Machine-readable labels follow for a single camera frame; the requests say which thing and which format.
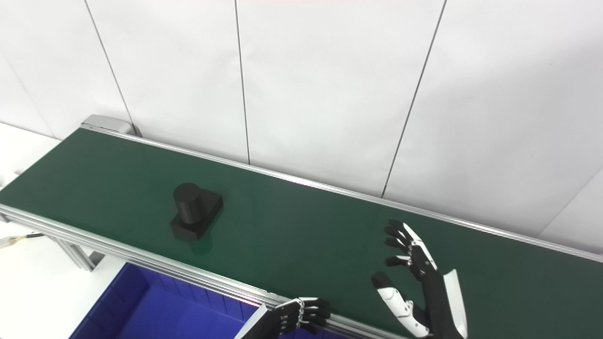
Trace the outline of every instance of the white floor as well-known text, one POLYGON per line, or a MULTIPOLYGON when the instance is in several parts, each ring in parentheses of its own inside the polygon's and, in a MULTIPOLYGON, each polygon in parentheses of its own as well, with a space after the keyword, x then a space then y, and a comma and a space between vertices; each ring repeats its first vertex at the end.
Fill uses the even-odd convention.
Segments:
MULTIPOLYGON (((0 124, 0 189, 58 143, 0 124)), ((0 221, 0 238, 31 232, 0 221)), ((69 338, 123 264, 106 256, 81 270, 47 237, 0 249, 0 338, 69 338)))

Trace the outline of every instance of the metal leg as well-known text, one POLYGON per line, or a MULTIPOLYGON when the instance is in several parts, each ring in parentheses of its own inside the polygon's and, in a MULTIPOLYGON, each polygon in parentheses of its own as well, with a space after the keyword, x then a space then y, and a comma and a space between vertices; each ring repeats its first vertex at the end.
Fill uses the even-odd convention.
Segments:
POLYGON ((84 251, 82 251, 79 245, 72 244, 68 241, 58 239, 53 236, 49 236, 49 238, 56 242, 58 246, 65 251, 67 256, 73 260, 78 268, 83 270, 92 272, 98 263, 103 259, 103 257, 105 257, 104 254, 98 252, 92 252, 92 254, 90 254, 88 257, 84 251))

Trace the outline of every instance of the cable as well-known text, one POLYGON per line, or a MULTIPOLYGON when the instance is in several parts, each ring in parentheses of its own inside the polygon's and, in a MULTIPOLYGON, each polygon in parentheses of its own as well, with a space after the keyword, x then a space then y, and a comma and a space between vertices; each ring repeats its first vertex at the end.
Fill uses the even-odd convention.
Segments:
POLYGON ((6 236, 6 237, 0 239, 0 249, 2 249, 4 247, 15 245, 18 241, 23 240, 23 239, 37 238, 37 237, 43 236, 43 235, 44 234, 42 234, 42 233, 32 233, 32 234, 21 235, 21 236, 6 236))

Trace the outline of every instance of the blue bin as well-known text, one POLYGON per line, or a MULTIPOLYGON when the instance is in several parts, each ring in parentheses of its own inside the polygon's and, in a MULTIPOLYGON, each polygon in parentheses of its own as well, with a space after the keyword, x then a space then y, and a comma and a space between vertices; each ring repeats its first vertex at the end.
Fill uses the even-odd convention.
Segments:
MULTIPOLYGON (((233 339, 256 307, 125 264, 70 339, 233 339)), ((345 339, 297 330, 282 339, 345 339)))

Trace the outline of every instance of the panel seam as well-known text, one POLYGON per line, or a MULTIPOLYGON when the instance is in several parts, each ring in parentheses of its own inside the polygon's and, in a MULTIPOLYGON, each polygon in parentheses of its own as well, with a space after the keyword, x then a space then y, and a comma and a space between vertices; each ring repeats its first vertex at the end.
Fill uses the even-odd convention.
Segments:
POLYGON ((431 37, 431 42, 429 43, 429 49, 427 50, 427 55, 425 56, 425 62, 423 63, 423 68, 421 69, 421 74, 418 77, 417 87, 415 88, 415 92, 412 96, 411 104, 408 107, 408 114, 406 114, 406 120, 404 121, 404 126, 402 127, 400 139, 398 140, 398 145, 396 146, 396 151, 394 152, 394 159, 391 161, 390 170, 387 174, 387 178, 385 179, 385 186, 383 187, 383 191, 381 192, 381 198, 384 197, 385 190, 387 189, 387 184, 389 184, 389 182, 390 182, 391 171, 394 169, 394 164, 396 163, 396 157, 398 156, 398 151, 400 150, 400 144, 402 144, 402 137, 404 137, 404 132, 406 131, 406 126, 408 125, 408 119, 411 116, 412 107, 414 105, 415 99, 417 98, 418 88, 421 85, 421 80, 423 79, 423 74, 425 73, 425 67, 427 67, 427 61, 429 60, 431 48, 434 45, 435 36, 436 36, 436 34, 438 34, 438 28, 440 27, 440 22, 442 20, 442 15, 444 15, 444 9, 446 8, 447 2, 448 2, 448 0, 444 0, 444 4, 442 5, 442 10, 440 11, 440 17, 438 17, 438 22, 435 24, 434 35, 431 37))
POLYGON ((42 114, 42 112, 40 111, 38 105, 36 104, 36 101, 31 96, 30 91, 25 86, 25 83, 23 83, 23 79, 21 79, 21 77, 17 73, 17 70, 15 70, 15 68, 13 67, 13 64, 8 60, 8 57, 6 56, 6 54, 4 53, 4 51, 2 51, 1 49, 0 49, 0 54, 2 54, 2 57, 4 58, 4 60, 6 61, 6 63, 8 64, 8 67, 10 67, 11 71, 13 71, 14 76, 17 78, 17 81, 19 82, 19 84, 20 84, 21 88, 23 89, 23 91, 25 91, 25 94, 27 94, 27 97, 31 101, 31 105, 35 108, 36 112, 40 116, 40 119, 42 119, 42 122, 44 122, 44 125, 46 125, 46 128, 48 128, 48 131, 50 132, 50 135, 52 136, 52 138, 58 140, 57 136, 52 131, 52 128, 50 128, 50 125, 48 124, 48 121, 46 121, 46 118, 44 118, 44 115, 42 114))
POLYGON ((559 212, 557 212, 557 214, 555 214, 555 216, 551 219, 551 221, 544 228, 542 228, 542 230, 538 233, 538 235, 536 237, 540 238, 542 233, 544 233, 545 230, 547 228, 549 228, 549 226, 551 226, 553 221, 555 221, 555 219, 557 219, 557 217, 559 217, 559 214, 561 214, 563 211, 565 211, 565 209, 567 209, 567 207, 576 199, 578 194, 580 194, 584 190, 584 188, 586 188, 586 186, 588 186, 590 184, 590 182, 592 182, 593 179, 602 172, 603 172, 603 165, 597 171, 595 171, 595 174, 588 181, 586 181, 586 183, 576 192, 576 194, 574 194, 573 197, 559 210, 559 212))
POLYGON ((109 55, 107 54, 107 50, 105 49, 105 44, 103 43, 101 35, 98 32, 98 27, 96 26, 96 22, 94 21, 94 17, 92 16, 92 11, 90 10, 90 6, 88 5, 88 0, 84 0, 84 3, 86 4, 86 9, 88 10, 88 15, 90 15, 90 19, 92 20, 92 25, 94 26, 94 31, 96 32, 98 41, 100 42, 101 48, 103 49, 105 59, 107 59, 107 64, 109 64, 109 69, 111 70, 111 74, 113 75, 113 80, 115 81, 115 85, 117 86, 119 96, 121 97, 121 101, 124 103, 125 112, 128 113, 128 117, 130 118, 130 123, 132 123, 132 126, 134 127, 134 129, 136 129, 136 126, 134 126, 134 120, 132 119, 132 115, 130 114, 130 110, 128 109, 128 104, 125 103, 124 94, 122 93, 121 87, 119 87, 119 83, 117 81, 117 77, 115 76, 115 71, 113 70, 113 65, 111 65, 111 61, 109 60, 109 55))
POLYGON ((241 92, 243 96, 243 115, 245 116, 245 141, 247 142, 247 163, 251 165, 249 152, 249 129, 247 127, 247 105, 245 103, 245 82, 243 80, 243 56, 241 54, 241 34, 239 32, 239 7, 235 0, 236 41, 239 45, 239 67, 241 68, 241 92))

